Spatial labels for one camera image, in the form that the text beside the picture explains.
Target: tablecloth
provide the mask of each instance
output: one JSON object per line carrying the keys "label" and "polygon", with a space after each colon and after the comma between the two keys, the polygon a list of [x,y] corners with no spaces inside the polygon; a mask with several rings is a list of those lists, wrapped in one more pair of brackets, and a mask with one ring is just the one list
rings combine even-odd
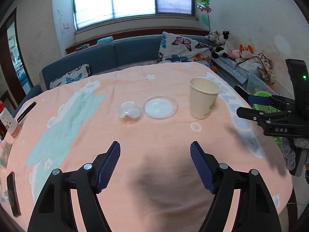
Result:
{"label": "tablecloth", "polygon": [[[205,77],[221,92],[210,116],[189,114],[189,80]],[[156,120],[146,115],[134,124],[119,119],[125,101],[142,106],[146,98],[165,95],[179,105],[176,114]],[[135,66],[91,76],[27,101],[37,105],[25,117],[14,141],[8,167],[0,172],[1,205],[12,215],[6,177],[15,172],[24,229],[38,195],[54,168],[73,171],[105,153],[114,140],[121,155],[107,189],[98,195],[113,232],[198,231],[213,199],[203,187],[190,157],[190,144],[198,141],[206,153],[234,170],[259,170],[280,213],[292,192],[291,176],[282,153],[271,137],[253,121],[236,115],[249,105],[208,67],[195,63]],[[225,231],[231,231],[239,191],[235,191]],[[77,193],[72,202],[79,231],[85,231]]]}

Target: blue sofa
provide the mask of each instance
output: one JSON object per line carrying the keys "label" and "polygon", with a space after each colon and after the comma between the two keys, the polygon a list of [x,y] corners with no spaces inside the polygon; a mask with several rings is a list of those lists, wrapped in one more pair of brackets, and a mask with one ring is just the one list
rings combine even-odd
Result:
{"label": "blue sofa", "polygon": [[[213,45],[212,42],[201,36],[187,37],[208,45]],[[96,75],[99,73],[121,70],[128,65],[138,65],[139,62],[156,60],[158,57],[160,42],[161,35],[141,36],[120,39],[69,54],[42,69],[46,88],[48,90],[50,89],[49,84],[56,77],[62,76],[83,64],[89,64],[91,74]],[[233,81],[233,78],[228,74],[224,74],[224,72],[219,71],[218,75],[231,86],[234,86],[237,83]],[[41,93],[42,89],[39,85],[33,87],[16,109],[14,116],[25,101]]]}

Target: pink butterfly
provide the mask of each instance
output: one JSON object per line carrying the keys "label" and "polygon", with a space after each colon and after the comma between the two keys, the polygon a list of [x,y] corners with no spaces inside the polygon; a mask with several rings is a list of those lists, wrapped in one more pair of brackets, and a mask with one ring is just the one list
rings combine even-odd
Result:
{"label": "pink butterfly", "polygon": [[172,42],[172,45],[184,45],[189,51],[192,51],[191,49],[191,41],[186,38],[182,38],[181,36],[176,37],[176,40]]}

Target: sofa backrest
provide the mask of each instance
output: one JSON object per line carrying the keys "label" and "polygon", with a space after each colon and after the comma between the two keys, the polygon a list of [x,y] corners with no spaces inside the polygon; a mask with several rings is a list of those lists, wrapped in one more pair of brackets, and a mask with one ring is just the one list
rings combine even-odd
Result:
{"label": "sofa backrest", "polygon": [[[212,45],[201,36],[187,36],[193,40]],[[92,75],[118,70],[118,67],[156,60],[161,42],[161,35],[141,36],[136,38],[120,39],[110,43],[93,46],[44,67],[42,75],[46,88],[55,78],[83,64],[89,64]]]}

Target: doorway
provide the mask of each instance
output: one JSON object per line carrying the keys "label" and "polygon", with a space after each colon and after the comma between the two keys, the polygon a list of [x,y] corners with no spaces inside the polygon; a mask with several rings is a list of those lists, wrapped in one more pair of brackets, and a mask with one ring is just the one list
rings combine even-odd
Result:
{"label": "doorway", "polygon": [[18,43],[16,9],[0,28],[0,63],[7,85],[17,104],[32,88]]}

